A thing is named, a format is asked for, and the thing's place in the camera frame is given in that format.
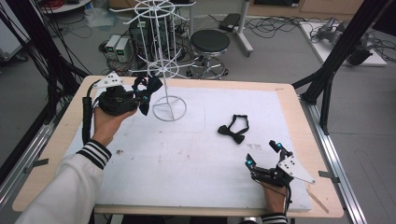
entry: wooden table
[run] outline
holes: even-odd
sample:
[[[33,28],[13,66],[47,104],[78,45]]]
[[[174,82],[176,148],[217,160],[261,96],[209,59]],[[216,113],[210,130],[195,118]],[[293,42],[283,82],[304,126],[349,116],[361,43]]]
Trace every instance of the wooden table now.
[[[43,150],[40,160],[49,159],[47,165],[34,168],[16,198],[13,209],[23,211],[33,198],[48,185],[57,165],[75,137],[82,121],[81,98],[88,87],[102,77],[86,77],[75,98],[67,108],[53,136]],[[126,84],[133,84],[132,77],[122,78]],[[306,184],[312,209],[308,212],[289,212],[289,217],[341,217],[344,214],[332,181],[318,176],[318,171],[327,171],[321,158],[314,135],[301,108],[294,88],[289,84],[253,83],[213,80],[168,79],[170,87],[213,88],[233,90],[255,90],[275,92],[280,102],[283,116],[289,128],[290,139],[300,163],[315,179],[315,185]],[[111,214],[155,214],[176,216],[226,216],[258,217],[259,209],[193,208],[193,207],[152,207],[127,205],[96,205],[95,212]]]

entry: bow tie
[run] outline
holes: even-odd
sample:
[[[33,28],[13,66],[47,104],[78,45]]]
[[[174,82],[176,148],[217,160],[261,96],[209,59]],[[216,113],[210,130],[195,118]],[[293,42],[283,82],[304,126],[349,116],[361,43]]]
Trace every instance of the bow tie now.
[[[242,129],[241,131],[237,132],[237,133],[233,133],[231,132],[231,127],[233,126],[233,124],[236,121],[236,118],[242,118],[242,119],[246,119],[247,121],[247,127],[245,129]],[[233,115],[233,122],[231,122],[231,124],[227,127],[226,125],[222,125],[221,127],[219,127],[218,129],[218,133],[224,134],[224,135],[229,135],[233,138],[233,140],[237,143],[237,144],[241,144],[244,139],[245,136],[242,135],[241,133],[245,133],[248,131],[248,116],[247,115]]]

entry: black stool seat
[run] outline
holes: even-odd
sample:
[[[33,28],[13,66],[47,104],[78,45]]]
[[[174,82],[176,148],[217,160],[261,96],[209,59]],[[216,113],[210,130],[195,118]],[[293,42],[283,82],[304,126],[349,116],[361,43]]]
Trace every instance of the black stool seat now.
[[[191,44],[202,52],[221,52],[230,46],[230,38],[220,31],[202,30],[191,36]]]

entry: stool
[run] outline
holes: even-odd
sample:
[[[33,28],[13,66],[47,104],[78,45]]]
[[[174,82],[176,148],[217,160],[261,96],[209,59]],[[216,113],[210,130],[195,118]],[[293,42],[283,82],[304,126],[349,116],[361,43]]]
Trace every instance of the stool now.
[[[230,38],[216,30],[197,31],[191,36],[191,48],[198,55],[194,64],[187,71],[187,76],[196,75],[198,78],[219,78],[228,75],[228,69],[216,56],[225,53],[230,46]]]

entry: black pole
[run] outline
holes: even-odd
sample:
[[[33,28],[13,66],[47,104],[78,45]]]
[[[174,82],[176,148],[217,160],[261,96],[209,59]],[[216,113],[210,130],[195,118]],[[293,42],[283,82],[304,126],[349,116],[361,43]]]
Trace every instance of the black pole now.
[[[303,78],[292,84],[294,89],[300,88],[311,82],[308,90],[301,95],[303,101],[314,105],[320,94],[323,94],[322,109],[320,111],[320,126],[326,134],[329,117],[330,98],[332,92],[332,80],[343,64],[344,60],[353,52],[361,37],[371,26],[387,0],[365,0],[352,18],[346,30],[335,44],[329,57],[313,75]]]

